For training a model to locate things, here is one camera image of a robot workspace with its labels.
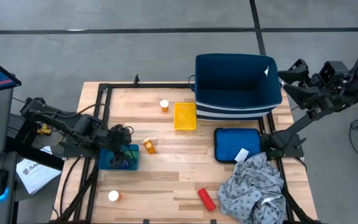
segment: white bottle cap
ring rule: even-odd
[[[117,190],[112,190],[109,193],[109,200],[115,202],[119,198],[119,193]]]
[[[162,101],[160,102],[160,106],[163,107],[163,108],[167,108],[168,105],[169,105],[168,100],[162,100]]]

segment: orange pill bottle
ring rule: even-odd
[[[149,154],[155,153],[155,148],[154,148],[154,145],[153,145],[153,142],[151,141],[151,139],[146,139],[145,141],[143,141],[143,145],[144,145],[144,147],[146,147],[147,152]]]

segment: blue tray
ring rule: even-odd
[[[114,158],[114,153],[102,148],[100,150],[99,157],[99,169],[100,170],[137,170],[139,168],[139,146],[135,144],[131,144],[129,146],[121,146],[121,150],[126,153],[126,156],[130,158],[131,164],[129,164],[126,168],[121,169],[112,169],[110,166],[110,160]]]

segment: wooden table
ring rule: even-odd
[[[99,84],[84,83],[78,110],[95,103]],[[284,91],[282,94],[283,103],[273,110],[277,130],[285,129],[293,123],[287,95]],[[162,99],[170,102],[167,113],[161,112],[159,102]],[[197,120],[195,131],[174,131],[174,102],[194,101],[194,93],[187,88],[113,89],[109,127],[120,123],[134,128],[132,143],[140,147],[140,164],[139,170],[135,172],[99,172],[93,223],[141,223],[145,218],[151,223],[209,223],[210,219],[216,219],[218,223],[237,223],[235,219],[219,212],[217,189],[232,175],[234,165],[215,161],[213,133],[218,127],[258,129],[258,122]],[[265,118],[266,130],[269,130],[267,124]],[[142,145],[146,138],[154,140],[157,154],[147,154]],[[74,160],[69,159],[65,162],[55,200],[57,210],[63,182]],[[77,194],[83,160],[77,163],[69,176],[63,210]],[[290,193],[306,214],[311,218],[317,218],[305,168],[290,158],[284,158],[283,163]],[[89,166],[89,172],[92,166],[93,161]],[[196,193],[202,187],[206,187],[217,205],[213,212],[208,212],[204,208]],[[119,202],[110,202],[110,190],[120,191],[122,199]],[[87,204],[88,193],[83,200],[80,219],[85,218]]]

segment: gray cloth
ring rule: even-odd
[[[263,152],[236,164],[233,175],[218,191],[222,214],[231,215],[241,223],[283,223],[284,181],[266,159]]]

